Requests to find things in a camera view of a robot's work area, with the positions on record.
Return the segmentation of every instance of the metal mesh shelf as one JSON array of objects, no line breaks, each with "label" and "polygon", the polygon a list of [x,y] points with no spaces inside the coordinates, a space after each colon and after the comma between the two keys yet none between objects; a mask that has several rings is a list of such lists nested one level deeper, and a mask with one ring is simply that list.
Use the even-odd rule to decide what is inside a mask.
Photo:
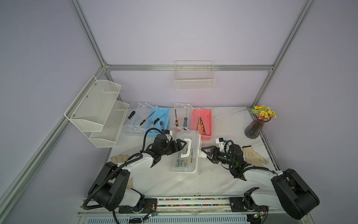
[{"label": "metal mesh shelf", "polygon": [[117,143],[129,104],[116,100],[101,132],[92,132],[89,139],[97,147],[110,148]]},{"label": "metal mesh shelf", "polygon": [[96,80],[74,112],[67,117],[82,132],[100,132],[117,99],[121,85]]},{"label": "metal mesh shelf", "polygon": [[175,90],[212,90],[215,86],[213,61],[176,61]]},{"label": "metal mesh shelf", "polygon": [[65,117],[97,148],[114,147],[129,104],[117,100],[121,85],[108,80],[97,80],[94,76],[88,81],[88,86],[89,83],[93,84],[86,95],[77,107],[75,102],[72,103],[65,112]]}]

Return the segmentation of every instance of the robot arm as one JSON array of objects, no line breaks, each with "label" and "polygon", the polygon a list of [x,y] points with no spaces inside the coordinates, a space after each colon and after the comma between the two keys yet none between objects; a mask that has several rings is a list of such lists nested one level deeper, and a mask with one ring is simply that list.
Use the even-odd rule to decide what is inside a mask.
[{"label": "robot arm", "polygon": [[[226,152],[227,143],[231,142]],[[243,211],[254,211],[261,206],[284,209],[291,217],[301,219],[309,211],[319,205],[319,199],[303,179],[292,169],[285,171],[270,171],[265,167],[251,166],[244,161],[243,151],[239,145],[227,141],[220,148],[210,146],[202,148],[207,158],[218,164],[229,165],[234,178],[244,181],[254,181],[269,186],[272,190],[262,190],[254,187],[244,193],[244,199],[239,207]]]},{"label": "robot arm", "polygon": [[[88,191],[89,199],[83,203],[82,208],[93,209],[104,207],[109,211],[113,211],[118,206],[131,206],[136,207],[140,211],[142,204],[139,202],[140,200],[143,201],[144,196],[135,190],[126,189],[128,180],[142,170],[156,165],[163,155],[171,155],[185,147],[187,144],[185,141],[181,139],[172,140],[171,134],[168,130],[160,132],[154,139],[154,143],[139,153],[139,159],[128,159],[128,161],[118,164],[112,162],[106,163]],[[110,179],[115,178],[114,183],[108,182],[107,179],[110,175]],[[87,206],[86,202],[88,203],[90,199],[93,199],[99,205]]]},{"label": "robot arm", "polygon": [[[163,155],[182,150],[186,144],[181,139],[172,140],[170,131],[165,130],[157,135],[154,143],[150,144],[146,150],[143,146],[141,153],[137,153],[139,154],[137,159],[129,159],[118,164],[106,163],[90,188],[89,197],[86,200],[88,202],[93,199],[99,205],[87,206],[85,201],[83,209],[104,207],[113,211],[118,206],[131,206],[140,211],[144,195],[133,189],[126,189],[128,179],[156,165]],[[231,203],[235,208],[242,208],[240,211],[261,211],[261,206],[274,207],[284,209],[295,219],[301,219],[319,205],[318,197],[294,170],[270,171],[265,167],[251,166],[244,161],[241,147],[233,141],[227,141],[221,149],[210,146],[201,150],[212,163],[222,162],[229,165],[229,171],[234,178],[254,181],[271,188],[271,190],[262,190],[254,187],[245,192],[244,198],[237,200],[237,204]],[[108,180],[113,178],[115,178],[114,183],[109,183]]]}]

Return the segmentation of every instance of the screwdriver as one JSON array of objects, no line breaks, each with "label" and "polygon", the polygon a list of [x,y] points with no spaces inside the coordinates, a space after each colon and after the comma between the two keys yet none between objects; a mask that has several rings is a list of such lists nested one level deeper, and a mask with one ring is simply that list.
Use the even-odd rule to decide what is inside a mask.
[{"label": "screwdriver", "polygon": [[146,118],[146,119],[144,119],[144,120],[142,120],[141,122],[140,122],[140,125],[142,125],[146,120],[147,120],[148,118]]},{"label": "screwdriver", "polygon": [[177,117],[176,117],[176,109],[175,109],[175,126],[179,126],[179,124],[178,124],[178,119],[177,119]]},{"label": "screwdriver", "polygon": [[183,127],[188,127],[188,118],[187,118],[187,112],[188,112],[188,109],[187,111],[185,112],[185,117],[184,117],[184,123],[183,123]]},{"label": "screwdriver", "polygon": [[135,114],[135,110],[133,110],[132,113],[128,116],[128,119],[126,120],[126,122],[124,124],[126,124],[127,121],[130,120],[134,114]]},{"label": "screwdriver", "polygon": [[151,125],[153,125],[153,124],[157,123],[157,122],[161,119],[161,117],[160,117],[160,118],[155,119],[154,123],[151,123]]}]

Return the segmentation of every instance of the flower vase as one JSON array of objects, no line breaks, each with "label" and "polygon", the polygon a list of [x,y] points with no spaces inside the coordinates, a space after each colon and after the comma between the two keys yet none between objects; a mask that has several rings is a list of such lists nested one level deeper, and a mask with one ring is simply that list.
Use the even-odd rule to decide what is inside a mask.
[{"label": "flower vase", "polygon": [[257,117],[253,120],[246,128],[245,128],[245,135],[248,138],[255,139],[260,135],[262,131],[263,125],[268,122],[258,119]]}]

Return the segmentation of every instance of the yellow-handled screwdriver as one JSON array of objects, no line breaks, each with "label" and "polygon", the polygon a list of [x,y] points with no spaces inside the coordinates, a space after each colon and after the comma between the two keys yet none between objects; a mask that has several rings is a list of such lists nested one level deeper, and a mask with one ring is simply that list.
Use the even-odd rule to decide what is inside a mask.
[{"label": "yellow-handled screwdriver", "polygon": [[144,120],[142,120],[141,122],[140,122],[140,125],[142,125],[146,120],[147,120],[148,118],[146,118],[146,119],[144,119]]},{"label": "yellow-handled screwdriver", "polygon": [[177,119],[177,117],[176,117],[176,109],[175,109],[175,126],[179,126],[179,124],[178,124],[178,119]]}]

